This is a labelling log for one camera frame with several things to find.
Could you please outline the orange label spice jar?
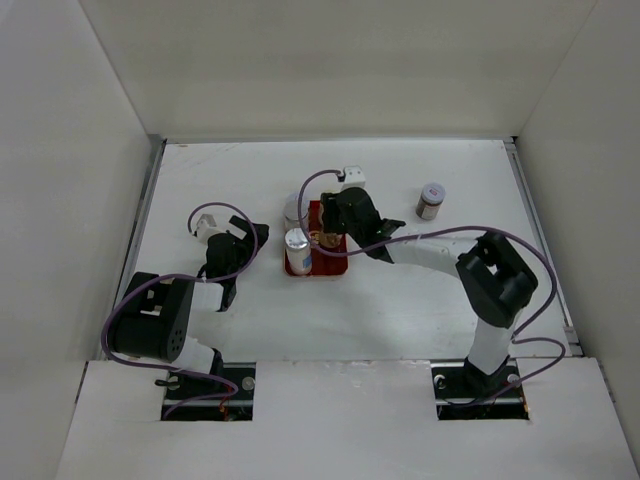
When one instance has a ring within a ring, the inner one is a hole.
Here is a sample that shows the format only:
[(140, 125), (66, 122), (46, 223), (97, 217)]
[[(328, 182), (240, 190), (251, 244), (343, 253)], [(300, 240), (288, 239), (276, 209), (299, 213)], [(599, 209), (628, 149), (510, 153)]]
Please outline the orange label spice jar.
[(309, 200), (306, 196), (299, 200), (298, 193), (290, 194), (283, 207), (284, 226), (286, 230), (308, 225)]

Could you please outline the pink cap seasoning bottle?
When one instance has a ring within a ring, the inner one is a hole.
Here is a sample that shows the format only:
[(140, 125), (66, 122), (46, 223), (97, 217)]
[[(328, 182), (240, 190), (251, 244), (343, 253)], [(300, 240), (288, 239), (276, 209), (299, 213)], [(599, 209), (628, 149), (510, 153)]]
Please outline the pink cap seasoning bottle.
[(318, 232), (318, 241), (323, 249), (334, 250), (337, 249), (343, 240), (342, 234), (327, 233), (325, 231)]

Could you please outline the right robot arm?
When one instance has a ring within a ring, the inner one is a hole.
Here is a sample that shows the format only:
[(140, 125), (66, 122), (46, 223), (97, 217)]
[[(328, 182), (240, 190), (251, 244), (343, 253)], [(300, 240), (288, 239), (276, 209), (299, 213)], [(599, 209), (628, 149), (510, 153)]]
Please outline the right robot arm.
[(480, 397), (499, 387), (516, 320), (529, 304), (538, 279), (503, 231), (489, 229), (476, 239), (452, 233), (409, 234), (406, 223), (380, 216), (359, 187), (320, 197), (324, 232), (348, 235), (372, 259), (435, 270), (461, 282), (478, 320), (464, 360), (463, 380)]

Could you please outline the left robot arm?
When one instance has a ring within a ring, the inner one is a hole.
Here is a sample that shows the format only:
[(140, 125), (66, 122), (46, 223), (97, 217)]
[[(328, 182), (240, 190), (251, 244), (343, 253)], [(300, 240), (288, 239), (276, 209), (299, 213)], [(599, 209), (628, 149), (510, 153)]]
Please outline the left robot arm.
[(230, 224), (244, 235), (217, 229), (204, 235), (205, 263), (194, 276), (137, 272), (124, 298), (105, 321), (101, 346), (105, 355), (122, 365), (166, 370), (190, 377), (190, 386), (206, 399), (223, 387), (237, 387), (224, 379), (221, 353), (189, 335), (200, 285), (215, 313), (229, 309), (237, 294), (237, 278), (253, 262), (269, 238), (269, 226), (232, 216)]

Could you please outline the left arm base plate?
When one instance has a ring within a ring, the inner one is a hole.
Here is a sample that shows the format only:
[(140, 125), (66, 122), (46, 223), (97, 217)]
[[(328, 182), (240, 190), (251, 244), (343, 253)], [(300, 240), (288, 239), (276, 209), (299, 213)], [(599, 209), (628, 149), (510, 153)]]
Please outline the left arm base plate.
[(184, 374), (154, 382), (163, 390), (161, 420), (170, 422), (244, 422), (253, 419), (255, 363), (227, 363), (216, 371), (226, 385)]

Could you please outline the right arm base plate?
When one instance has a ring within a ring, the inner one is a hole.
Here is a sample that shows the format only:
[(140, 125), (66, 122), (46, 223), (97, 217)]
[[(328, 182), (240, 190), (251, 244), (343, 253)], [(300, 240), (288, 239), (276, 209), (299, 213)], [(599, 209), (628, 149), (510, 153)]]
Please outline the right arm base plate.
[(488, 388), (473, 386), (465, 376), (463, 364), (435, 363), (431, 376), (436, 413), (442, 421), (528, 420), (529, 412), (521, 386), (501, 395), (496, 393), (519, 379), (517, 365), (510, 362), (497, 382)]

